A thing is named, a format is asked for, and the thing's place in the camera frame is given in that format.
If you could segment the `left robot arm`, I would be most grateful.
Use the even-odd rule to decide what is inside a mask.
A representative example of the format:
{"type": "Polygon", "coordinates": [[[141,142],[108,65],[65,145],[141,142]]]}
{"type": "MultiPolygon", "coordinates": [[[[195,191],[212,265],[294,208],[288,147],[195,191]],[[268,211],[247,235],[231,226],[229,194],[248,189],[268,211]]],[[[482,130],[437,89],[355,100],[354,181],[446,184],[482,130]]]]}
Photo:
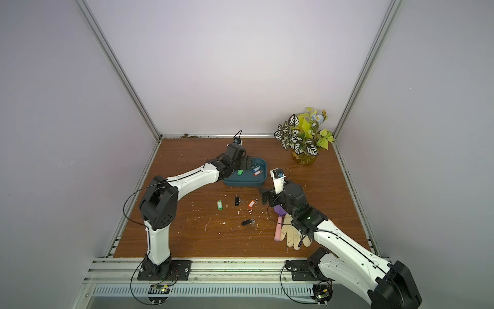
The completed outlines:
{"type": "Polygon", "coordinates": [[[178,202],[187,194],[228,178],[246,161],[246,150],[240,138],[235,138],[226,151],[206,161],[201,167],[178,176],[156,176],[147,188],[139,206],[147,233],[145,272],[162,276],[171,267],[169,230],[178,209],[178,202]]]}

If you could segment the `black key with ring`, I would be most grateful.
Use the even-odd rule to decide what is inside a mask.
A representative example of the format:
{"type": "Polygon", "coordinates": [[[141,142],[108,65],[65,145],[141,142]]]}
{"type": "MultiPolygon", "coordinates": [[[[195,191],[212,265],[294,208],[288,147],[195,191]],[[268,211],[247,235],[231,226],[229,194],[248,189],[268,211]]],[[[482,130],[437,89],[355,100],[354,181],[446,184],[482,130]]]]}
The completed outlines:
{"type": "Polygon", "coordinates": [[[244,220],[244,221],[242,221],[242,222],[241,222],[241,225],[242,225],[243,227],[248,226],[248,225],[255,226],[255,225],[256,225],[256,222],[255,222],[255,220],[254,220],[254,219],[248,219],[248,220],[244,220]]]}

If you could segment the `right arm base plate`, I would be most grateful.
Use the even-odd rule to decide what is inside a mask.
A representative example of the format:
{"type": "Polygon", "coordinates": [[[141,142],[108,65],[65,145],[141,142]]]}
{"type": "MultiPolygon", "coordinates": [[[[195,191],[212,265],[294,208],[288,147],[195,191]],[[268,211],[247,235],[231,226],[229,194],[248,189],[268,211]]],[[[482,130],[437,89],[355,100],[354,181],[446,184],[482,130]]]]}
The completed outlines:
{"type": "Polygon", "coordinates": [[[319,267],[308,260],[286,260],[285,269],[293,281],[329,281],[319,267]]]}

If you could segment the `teal plastic storage box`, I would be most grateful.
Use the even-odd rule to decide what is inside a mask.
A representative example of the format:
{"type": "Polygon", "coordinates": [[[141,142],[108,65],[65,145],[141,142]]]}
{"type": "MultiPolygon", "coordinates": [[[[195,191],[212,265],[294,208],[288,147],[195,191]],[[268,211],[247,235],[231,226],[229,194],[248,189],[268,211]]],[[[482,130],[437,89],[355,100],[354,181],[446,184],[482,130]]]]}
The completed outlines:
{"type": "Polygon", "coordinates": [[[233,172],[223,183],[229,187],[262,187],[267,179],[267,163],[262,158],[252,157],[251,166],[243,171],[241,176],[237,175],[237,171],[233,172]],[[257,166],[262,170],[262,174],[254,176],[253,169],[257,166]]]}

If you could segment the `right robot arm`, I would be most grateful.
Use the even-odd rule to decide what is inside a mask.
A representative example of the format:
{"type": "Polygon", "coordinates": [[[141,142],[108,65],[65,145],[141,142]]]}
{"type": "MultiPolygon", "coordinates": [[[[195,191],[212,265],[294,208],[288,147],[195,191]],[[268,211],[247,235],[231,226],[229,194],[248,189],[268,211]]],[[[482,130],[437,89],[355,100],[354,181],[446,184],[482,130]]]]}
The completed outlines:
{"type": "Polygon", "coordinates": [[[423,300],[411,271],[401,261],[390,263],[346,235],[307,201],[302,187],[291,181],[261,189],[262,203],[280,205],[291,226],[326,249],[315,273],[342,284],[371,308],[419,308],[423,300]]]}

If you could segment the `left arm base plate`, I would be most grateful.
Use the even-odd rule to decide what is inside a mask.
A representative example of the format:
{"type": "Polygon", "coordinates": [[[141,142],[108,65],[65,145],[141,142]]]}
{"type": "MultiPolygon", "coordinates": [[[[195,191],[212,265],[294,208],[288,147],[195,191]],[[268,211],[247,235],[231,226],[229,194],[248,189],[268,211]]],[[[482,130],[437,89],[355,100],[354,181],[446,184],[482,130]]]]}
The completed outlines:
{"type": "Polygon", "coordinates": [[[171,257],[159,265],[146,258],[138,269],[139,281],[187,281],[191,270],[191,260],[174,260],[171,257]]]}

